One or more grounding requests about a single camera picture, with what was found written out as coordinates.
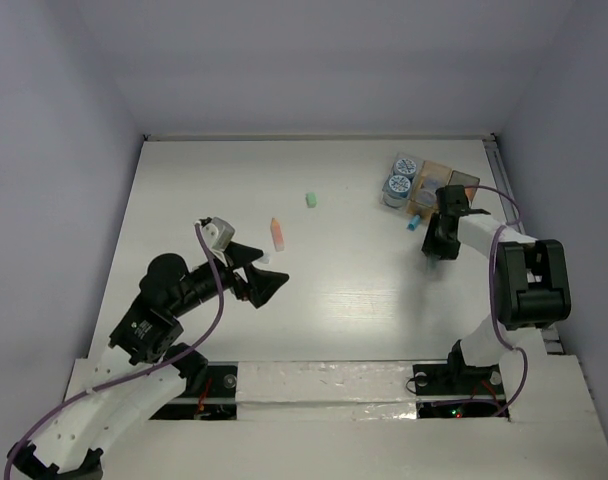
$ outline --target white table surface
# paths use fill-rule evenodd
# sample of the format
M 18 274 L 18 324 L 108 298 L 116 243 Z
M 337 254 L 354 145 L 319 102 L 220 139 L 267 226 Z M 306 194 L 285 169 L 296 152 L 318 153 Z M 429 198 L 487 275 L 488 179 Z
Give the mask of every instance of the white table surface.
M 189 265 L 204 261 L 192 227 L 204 216 L 221 216 L 237 229 L 236 241 L 269 252 L 277 217 L 286 250 L 268 267 L 291 280 L 257 311 L 227 294 L 224 319 L 201 353 L 211 361 L 285 363 L 240 366 L 246 393 L 237 421 L 145 422 L 103 458 L 106 480 L 608 479 L 608 446 L 577 359 L 546 355 L 537 332 L 520 343 L 530 373 L 511 422 L 359 420 L 360 405 L 382 401 L 385 388 L 392 389 L 385 407 L 413 405 L 412 395 L 398 397 L 405 392 L 395 369 L 389 383 L 385 373 L 360 382 L 351 364 L 337 365 L 353 382 L 351 402 L 339 405 L 348 414 L 333 415 L 311 408 L 338 407 L 347 395 L 337 369 L 318 369 L 329 378 L 311 377 L 304 389 L 289 387 L 289 374 L 284 392 L 275 390 L 275 375 L 242 378 L 300 368 L 292 360 L 444 359 L 487 315 L 486 261 L 462 247 L 456 262 L 427 278 L 419 252 L 425 229 L 406 230 L 403 216 L 379 204 L 397 151 L 494 185 L 480 141 L 145 143 L 90 355 L 76 362 L 69 395 L 84 388 L 152 258 L 176 252 Z M 308 191 L 317 194 L 315 209 L 306 208 Z M 504 218 L 492 193 L 479 192 L 474 206 Z M 182 317 L 184 341 L 207 328 L 216 303 Z M 500 368 L 510 396 L 519 355 L 505 355 Z M 333 385 L 339 390 L 328 392 Z M 288 409 L 280 408 L 284 395 L 295 402 Z M 249 398 L 263 407 L 248 409 Z
M 489 310 L 487 263 L 463 247 L 428 279 L 425 227 L 379 203 L 398 151 L 444 163 L 494 185 L 479 140 L 147 142 L 110 271 L 90 358 L 138 293 L 148 263 L 165 252 L 205 261 L 193 222 L 219 216 L 235 240 L 262 248 L 260 268 L 290 274 L 264 307 L 227 294 L 224 318 L 200 350 L 212 361 L 444 358 Z M 309 209 L 305 194 L 315 192 Z M 475 207 L 504 218 L 498 197 Z M 286 249 L 275 253 L 276 217 Z M 191 343 L 211 322 L 211 301 L 181 318 Z

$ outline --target screw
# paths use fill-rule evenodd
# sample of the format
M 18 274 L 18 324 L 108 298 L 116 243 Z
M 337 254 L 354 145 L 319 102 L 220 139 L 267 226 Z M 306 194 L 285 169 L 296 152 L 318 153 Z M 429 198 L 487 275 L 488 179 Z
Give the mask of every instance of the screw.
M 224 377 L 225 388 L 235 388 L 237 386 L 237 377 L 232 373 L 229 373 Z
M 489 378 L 488 380 L 489 382 L 491 382 L 491 385 L 495 385 L 497 387 L 498 385 L 502 384 L 502 375 L 500 375 L 500 372 L 496 370 L 491 373 L 491 378 Z
M 428 378 L 425 372 L 417 372 L 415 375 L 415 385 L 418 387 L 425 387 L 428 385 Z

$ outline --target green block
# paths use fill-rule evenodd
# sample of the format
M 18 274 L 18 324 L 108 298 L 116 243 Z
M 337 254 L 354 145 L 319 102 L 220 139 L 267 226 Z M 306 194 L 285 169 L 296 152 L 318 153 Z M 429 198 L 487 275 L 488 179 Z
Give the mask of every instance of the green block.
M 317 206 L 317 197 L 313 192 L 306 194 L 306 205 L 308 205 L 308 208 L 315 208 Z

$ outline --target wire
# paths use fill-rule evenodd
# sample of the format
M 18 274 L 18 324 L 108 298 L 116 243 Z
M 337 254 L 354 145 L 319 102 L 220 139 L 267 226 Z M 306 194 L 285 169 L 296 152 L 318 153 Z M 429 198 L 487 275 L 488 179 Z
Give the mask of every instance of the wire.
M 528 356 L 526 355 L 526 351 L 522 347 L 514 347 L 506 340 L 504 340 L 500 332 L 500 325 L 497 318 L 497 305 L 495 304 L 495 282 L 493 281 L 493 277 L 495 275 L 495 260 L 497 258 L 497 248 L 500 243 L 502 232 L 505 229 L 506 226 L 502 225 L 500 228 L 497 229 L 495 235 L 493 235 L 493 242 L 491 243 L 491 253 L 489 255 L 488 289 L 489 294 L 491 296 L 491 322 L 493 322 L 493 332 L 495 332 L 495 337 L 497 338 L 497 341 L 500 342 L 502 346 L 507 350 L 511 352 L 519 352 L 522 355 L 522 361 L 524 363 L 524 366 L 522 369 L 522 379 L 520 380 L 520 384 L 518 385 L 517 390 L 515 390 L 515 393 L 513 394 L 511 399 L 506 402 L 506 404 L 502 408 L 500 408 L 497 412 L 493 414 L 494 417 L 501 415 L 508 409 L 508 407 L 515 403 L 515 400 L 517 400 L 517 397 L 520 396 L 522 390 L 524 389 L 524 385 L 526 384 L 526 377 L 528 376 Z
M 522 221 L 522 215 L 520 213 L 520 208 L 519 208 L 519 205 L 517 204 L 517 202 L 513 198 L 511 198 L 510 196 L 505 194 L 504 192 L 501 192 L 500 190 L 498 190 L 497 188 L 487 187 L 486 185 L 470 185 L 470 186 L 466 186 L 464 188 L 465 189 L 477 188 L 477 189 L 482 189 L 482 190 L 488 190 L 488 191 L 497 193 L 501 197 L 506 198 L 509 202 L 511 202 L 513 207 L 515 207 L 515 210 L 517 212 L 517 218 L 515 220 L 513 220 L 512 222 L 507 222 L 506 225 L 517 225 Z M 515 390 L 515 393 L 513 394 L 511 399 L 509 401 L 507 401 L 506 404 L 504 404 L 504 406 L 502 408 L 498 409 L 497 412 L 495 412 L 492 415 L 493 417 L 498 417 L 498 416 L 502 415 L 504 412 L 506 412 L 506 410 L 508 410 L 508 407 L 510 407 L 511 405 L 513 405 L 513 403 L 515 403 L 515 400 L 517 400 L 517 397 L 520 396 L 520 394 L 522 393 L 522 390 L 524 389 L 524 385 L 526 384 L 526 378 L 528 376 L 528 356 L 526 355 L 526 351 L 521 347 L 514 347 L 513 345 L 508 343 L 506 340 L 504 340 L 504 338 L 502 337 L 502 333 L 500 332 L 499 320 L 497 317 L 497 306 L 495 304 L 495 282 L 494 282 L 495 262 L 497 259 L 497 249 L 498 249 L 498 246 L 500 243 L 500 238 L 502 237 L 502 232 L 504 230 L 506 230 L 506 225 L 501 225 L 495 231 L 495 235 L 493 235 L 493 241 L 491 243 L 491 251 L 489 254 L 488 290 L 489 290 L 489 296 L 491 297 L 490 298 L 491 322 L 493 323 L 493 332 L 495 333 L 495 337 L 497 338 L 497 341 L 500 342 L 500 344 L 507 350 L 509 350 L 511 352 L 519 352 L 522 355 L 522 361 L 523 361 L 524 366 L 522 369 L 522 379 L 520 380 L 517 390 Z M 464 404 L 464 403 L 473 403 L 473 402 L 488 403 L 488 402 L 490 402 L 490 400 L 481 399 L 481 398 L 480 399 L 469 398 L 469 399 L 464 399 L 464 400 L 447 400 L 447 401 L 434 402 L 432 405 L 433 406 L 455 405 L 455 404 Z
M 493 397 L 493 400 L 495 400 L 495 403 L 497 404 L 497 408 L 502 408 L 502 406 L 500 405 L 500 402 L 497 400 L 497 394 L 495 393 L 495 390 L 493 389 L 493 387 L 491 387 L 491 385 L 486 381 L 486 380 L 482 380 L 482 386 L 488 390 L 488 392 L 491 394 L 491 396 Z
M 204 400 L 208 397 L 208 391 L 211 389 L 211 384 L 213 383 L 213 379 L 209 378 L 206 381 L 206 386 L 204 387 L 204 391 L 200 395 L 200 398 L 197 399 L 197 410 L 195 411 L 195 415 L 199 415 L 204 411 Z
M 411 390 L 411 388 L 408 386 L 408 384 L 411 382 L 415 382 L 416 379 L 417 379 L 417 375 L 409 378 L 408 381 L 406 382 L 406 385 L 404 386 L 404 388 L 406 388 L 406 391 L 409 393 L 412 393 L 413 395 L 417 395 L 417 392 L 414 390 Z
M 211 253 L 208 246 L 206 245 L 206 242 L 204 241 L 204 237 L 202 236 L 202 232 L 200 231 L 199 223 L 195 224 L 195 234 L 197 235 L 197 240 L 199 241 L 200 246 L 202 247 L 202 250 L 204 251 L 204 254 L 206 255 L 206 259 L 208 260 L 208 264 L 211 267 L 211 271 L 213 272 L 213 278 L 215 279 L 215 286 L 217 287 L 217 296 L 219 298 L 219 307 L 217 309 L 217 313 L 215 314 L 215 318 L 213 319 L 213 322 L 211 323 L 211 326 L 208 327 L 206 332 L 204 332 L 204 334 L 200 338 L 198 338 L 195 341 L 195 343 L 193 343 L 193 345 L 191 345 L 188 349 L 184 350 L 182 353 L 179 353 L 178 355 L 175 355 L 174 357 L 169 358 L 168 360 L 165 360 L 156 365 L 153 365 L 150 368 L 142 370 L 141 372 L 126 375 L 124 377 L 117 378 L 117 379 L 111 380 L 109 382 L 97 385 L 97 386 L 93 387 L 94 392 L 102 392 L 104 390 L 108 390 L 109 388 L 113 388 L 118 385 L 122 385 L 126 382 L 130 382 L 132 380 L 136 380 L 136 379 L 144 377 L 146 375 L 150 375 L 153 372 L 157 372 L 158 370 L 161 370 L 162 368 L 167 367 L 167 366 L 171 365 L 172 363 L 177 362 L 178 360 L 181 360 L 182 358 L 189 355 L 197 347 L 199 347 L 202 343 L 204 343 L 206 341 L 206 339 L 208 337 L 210 337 L 210 335 L 213 333 L 213 331 L 215 330 L 217 325 L 220 323 L 220 320 L 222 319 L 222 314 L 224 313 L 224 287 L 222 286 L 222 279 L 220 278 L 220 274 L 217 270 L 217 266 L 215 265 L 215 261 L 213 260 L 213 254 Z M 51 418 L 53 418 L 54 416 L 59 414 L 62 410 L 69 407 L 70 405 L 74 404 L 75 402 L 87 397 L 88 395 L 89 395 L 89 393 L 84 391 L 84 392 L 80 392 L 76 395 L 73 395 L 71 398 L 65 400 L 64 402 L 59 404 L 57 407 L 53 408 L 48 413 L 46 413 L 42 418 L 40 418 L 35 423 L 35 425 L 33 425 L 22 436 L 22 438 L 20 438 L 20 440 L 15 444 L 15 446 L 9 453 L 8 459 L 6 460 L 6 466 L 4 467 L 4 480 L 11 480 L 11 468 L 13 467 L 13 462 L 15 461 L 15 458 L 17 457 L 17 455 L 20 452 L 20 450 L 22 449 L 22 447 L 24 447 L 28 443 L 29 439 L 35 434 L 35 432 L 37 432 L 40 428 L 42 428 L 46 424 L 46 422 L 48 422 Z
M 513 221 L 506 222 L 506 224 L 507 225 L 519 225 L 521 223 L 522 213 L 520 212 L 520 206 L 517 204 L 515 199 L 511 198 L 506 193 L 504 193 L 501 190 L 498 190 L 497 188 L 494 188 L 494 187 L 487 187 L 486 185 L 468 185 L 468 186 L 464 187 L 465 190 L 468 188 L 475 188 L 478 190 L 488 190 L 489 192 L 497 193 L 500 197 L 505 198 L 506 200 L 511 202 L 511 205 L 513 205 L 513 208 L 515 208 L 515 212 L 517 213 L 517 218 Z

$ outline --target white wall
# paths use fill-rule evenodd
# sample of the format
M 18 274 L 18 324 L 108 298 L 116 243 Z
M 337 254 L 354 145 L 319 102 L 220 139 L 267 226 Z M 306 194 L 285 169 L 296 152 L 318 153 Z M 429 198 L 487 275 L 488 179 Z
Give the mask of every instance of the white wall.
M 146 133 L 488 133 L 573 0 L 77 3 Z
M 141 147 L 90 40 L 67 0 L 0 0 L 0 478 L 87 351 Z
M 565 246 L 562 339 L 608 437 L 608 0 L 577 2 L 500 141 L 529 233 Z

